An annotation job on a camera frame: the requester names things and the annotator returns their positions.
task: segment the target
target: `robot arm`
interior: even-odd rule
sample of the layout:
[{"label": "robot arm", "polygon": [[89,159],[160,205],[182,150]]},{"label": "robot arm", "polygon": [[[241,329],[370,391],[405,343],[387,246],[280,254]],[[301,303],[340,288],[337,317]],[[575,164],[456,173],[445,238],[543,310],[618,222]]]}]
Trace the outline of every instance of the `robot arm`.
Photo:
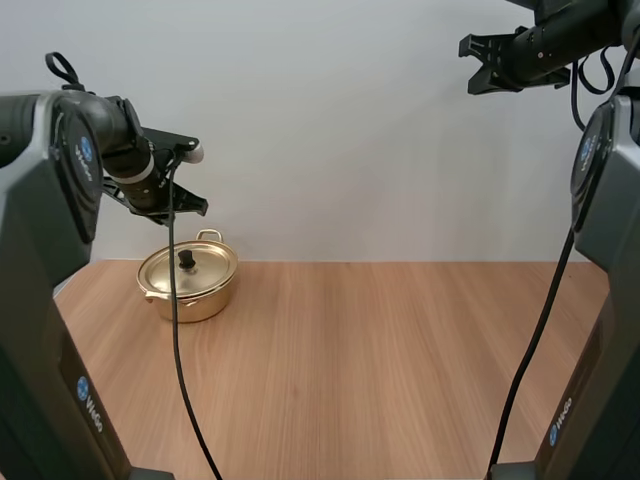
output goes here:
[{"label": "robot arm", "polygon": [[629,48],[640,25],[640,0],[509,1],[534,10],[536,25],[507,35],[468,35],[460,42],[460,57],[482,62],[469,80],[472,95],[564,87],[570,82],[566,65],[607,46]]}]

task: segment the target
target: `black lid knob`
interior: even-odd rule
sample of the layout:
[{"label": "black lid knob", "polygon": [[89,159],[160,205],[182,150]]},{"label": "black lid knob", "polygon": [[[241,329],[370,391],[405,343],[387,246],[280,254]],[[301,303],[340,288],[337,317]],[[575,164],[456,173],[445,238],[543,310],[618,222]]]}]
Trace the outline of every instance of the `black lid knob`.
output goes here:
[{"label": "black lid knob", "polygon": [[193,259],[193,252],[191,250],[180,250],[178,252],[180,258],[179,267],[183,270],[189,270],[196,266],[196,261]]}]

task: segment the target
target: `logo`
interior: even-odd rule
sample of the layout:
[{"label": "logo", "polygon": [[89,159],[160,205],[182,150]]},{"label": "logo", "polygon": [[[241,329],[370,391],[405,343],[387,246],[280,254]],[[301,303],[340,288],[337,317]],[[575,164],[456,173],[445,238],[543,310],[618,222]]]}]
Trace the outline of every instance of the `logo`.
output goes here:
[{"label": "logo", "polygon": [[89,395],[89,381],[86,377],[82,376],[78,379],[76,392],[81,402],[85,402],[86,400],[85,408],[87,409],[87,412],[89,412],[89,416],[91,417],[91,420],[93,420],[93,424],[98,430],[98,433],[102,433],[102,419],[96,410],[96,404],[93,401],[93,398]]},{"label": "logo", "polygon": [[555,446],[556,442],[558,441],[560,429],[562,428],[562,424],[567,418],[567,415],[569,415],[569,410],[571,410],[572,403],[573,401],[571,397],[569,397],[567,401],[564,402],[564,408],[562,409],[562,412],[560,412],[560,415],[558,415],[558,419],[553,425],[551,425],[551,431],[549,432],[549,443],[552,447]]},{"label": "logo", "polygon": [[591,150],[591,139],[587,138],[582,146],[582,155],[580,156],[580,160],[584,161],[587,158],[589,150]]},{"label": "logo", "polygon": [[87,382],[87,379],[85,377],[80,377],[78,379],[77,392],[78,392],[78,398],[80,399],[80,401],[84,402],[87,399],[87,396],[89,395],[89,382]]},{"label": "logo", "polygon": [[552,447],[556,446],[556,441],[558,440],[558,428],[556,427],[556,424],[554,423],[551,426],[551,433],[549,433],[549,443],[551,444]]},{"label": "logo", "polygon": [[91,150],[91,143],[89,143],[89,139],[87,137],[82,137],[80,139],[80,149],[82,150],[82,154],[84,158],[87,159],[87,162],[93,160],[93,151]]},{"label": "logo", "polygon": [[587,138],[582,145],[582,153],[580,154],[580,161],[582,162],[582,167],[580,168],[581,172],[584,172],[589,166],[589,155],[591,155],[591,151],[593,147],[596,145],[596,137],[595,135],[591,138]]},{"label": "logo", "polygon": [[78,145],[76,145],[76,158],[78,159],[78,162],[80,162],[80,165],[82,165],[82,169],[84,170],[84,174],[87,176],[87,180],[89,180],[90,182],[93,182],[93,176],[91,175],[91,171],[89,170],[89,165],[87,165],[87,161],[85,160],[85,155],[84,153],[82,153]]}]

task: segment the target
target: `blue circular logo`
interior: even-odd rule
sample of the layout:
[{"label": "blue circular logo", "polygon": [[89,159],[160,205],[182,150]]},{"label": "blue circular logo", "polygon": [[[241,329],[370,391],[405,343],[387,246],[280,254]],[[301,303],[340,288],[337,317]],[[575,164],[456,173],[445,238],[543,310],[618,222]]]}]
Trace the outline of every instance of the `blue circular logo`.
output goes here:
[{"label": "blue circular logo", "polygon": [[585,160],[589,155],[589,151],[591,150],[591,138],[587,138],[584,141],[584,145],[582,146],[582,154],[580,160]]},{"label": "blue circular logo", "polygon": [[549,443],[551,444],[552,447],[554,447],[557,441],[558,441],[558,427],[553,425],[551,427],[551,432],[549,433]]},{"label": "blue circular logo", "polygon": [[87,137],[80,139],[80,148],[82,149],[82,155],[87,159],[87,162],[93,160],[93,151],[91,150],[91,143]]},{"label": "blue circular logo", "polygon": [[80,377],[78,379],[77,392],[78,398],[81,402],[84,402],[89,396],[89,382],[85,377]]}]

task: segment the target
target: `pot handle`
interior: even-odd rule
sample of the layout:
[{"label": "pot handle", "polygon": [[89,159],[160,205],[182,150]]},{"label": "pot handle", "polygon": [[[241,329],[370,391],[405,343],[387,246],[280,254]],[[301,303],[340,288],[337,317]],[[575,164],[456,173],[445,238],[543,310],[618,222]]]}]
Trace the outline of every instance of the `pot handle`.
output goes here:
[{"label": "pot handle", "polygon": [[205,235],[217,235],[218,242],[224,243],[224,240],[222,239],[222,234],[219,231],[214,230],[213,228],[205,228],[204,230],[200,230],[198,232],[198,235],[196,235],[196,240],[202,240]]},{"label": "pot handle", "polygon": [[[168,302],[171,302],[171,297],[169,295],[163,294],[163,293],[155,293],[155,292],[147,292],[144,294],[144,299],[149,302],[149,303],[153,303],[153,301],[155,299],[160,299],[160,300],[166,300]],[[196,303],[198,303],[197,300],[190,300],[190,299],[186,299],[186,300],[180,300],[178,299],[178,303],[180,303],[181,305],[185,306],[185,307],[191,307],[193,305],[195,305]]]}]

